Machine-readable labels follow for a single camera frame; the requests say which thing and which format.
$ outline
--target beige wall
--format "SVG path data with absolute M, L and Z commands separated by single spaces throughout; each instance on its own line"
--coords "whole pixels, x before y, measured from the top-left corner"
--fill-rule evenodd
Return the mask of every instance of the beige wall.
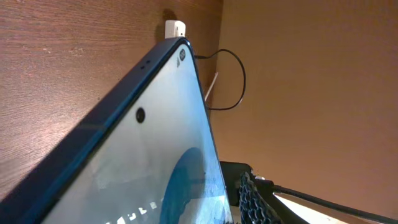
M 397 1 L 225 0 L 220 48 L 248 74 L 243 103 L 211 114 L 221 160 L 398 218 Z M 230 105 L 239 65 L 218 71 L 213 106 Z

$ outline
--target smartphone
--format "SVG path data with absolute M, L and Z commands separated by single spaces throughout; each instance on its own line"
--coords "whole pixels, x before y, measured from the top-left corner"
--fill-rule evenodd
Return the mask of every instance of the smartphone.
M 233 223 L 189 41 L 157 44 L 0 212 L 8 223 Z

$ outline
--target thick black cable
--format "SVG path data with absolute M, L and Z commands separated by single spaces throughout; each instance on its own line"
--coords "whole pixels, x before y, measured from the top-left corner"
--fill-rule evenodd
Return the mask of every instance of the thick black cable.
M 246 91 L 246 72 L 245 72 L 245 70 L 244 70 L 244 66 L 243 66 L 243 63 L 242 63 L 241 59 L 240 59 L 234 52 L 232 52 L 232 51 L 230 51 L 230 50 L 228 50 L 228 49 L 219 49 L 219 50 L 217 50 L 215 53 L 213 53 L 213 54 L 210 55 L 210 56 L 195 55 L 195 58 L 196 58 L 196 59 L 209 59 L 209 58 L 214 57 L 214 55 L 218 54 L 219 52 L 228 52 L 228 53 L 230 53 L 231 55 L 233 55 L 233 56 L 236 58 L 236 60 L 238 60 L 239 64 L 241 65 L 242 72 L 243 72 L 243 89 L 242 89 L 242 95 L 241 95 L 240 99 L 239 99 L 234 105 L 232 105 L 232 106 L 230 106 L 230 107 L 227 107 L 227 108 L 210 108 L 210 107 L 208 107 L 208 106 L 206 105 L 206 108 L 207 108 L 208 110 L 224 111 L 224 110 L 233 109 L 233 108 L 235 108 L 236 106 L 238 106 L 238 105 L 242 102 L 244 93 L 245 93 L 245 91 Z
M 361 211 L 361 210 L 358 210 L 355 208 L 350 208 L 347 206 L 339 205 L 339 204 L 336 204 L 333 202 L 326 201 L 324 199 L 314 197 L 312 195 L 307 195 L 305 193 L 301 193 L 301 192 L 298 192 L 298 191 L 292 190 L 292 189 L 287 189 L 285 187 L 281 187 L 278 185 L 274 186 L 274 192 L 298 197 L 298 198 L 304 199 L 306 201 L 315 203 L 317 205 L 321 205 L 326 208 L 331 208 L 331 209 L 337 210 L 339 212 L 347 213 L 349 215 L 354 215 L 359 218 L 364 218 L 364 219 L 376 221 L 379 223 L 394 223 L 394 224 L 398 223 L 398 220 L 395 220 L 393 218 L 388 218 L 388 217 L 376 215 L 376 214 L 373 214 L 370 212 L 364 212 L 364 211 Z

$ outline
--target phone frame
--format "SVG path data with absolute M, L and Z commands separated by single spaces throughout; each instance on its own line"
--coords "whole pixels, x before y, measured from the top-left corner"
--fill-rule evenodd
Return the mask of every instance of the phone frame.
M 75 180 L 170 56 L 182 44 L 190 50 L 201 90 L 195 57 L 189 41 L 179 37 L 156 44 L 7 195 L 0 205 L 0 222 L 41 221 L 56 204 L 56 199 Z M 203 106 L 206 107 L 202 91 L 201 98 Z M 209 120 L 208 125 L 215 146 Z

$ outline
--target white stick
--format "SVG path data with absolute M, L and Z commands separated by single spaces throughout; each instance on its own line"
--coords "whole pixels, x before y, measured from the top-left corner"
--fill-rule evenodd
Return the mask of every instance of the white stick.
M 205 95 L 205 101 L 207 100 L 207 97 L 209 96 L 211 90 L 213 89 L 213 86 L 214 86 L 214 83 L 216 82 L 217 76 L 218 76 L 218 72 L 215 73 L 214 78 L 213 78 L 213 81 L 211 82 L 210 87 L 209 87 L 209 89 L 207 90 L 207 93 L 206 93 L 206 95 Z

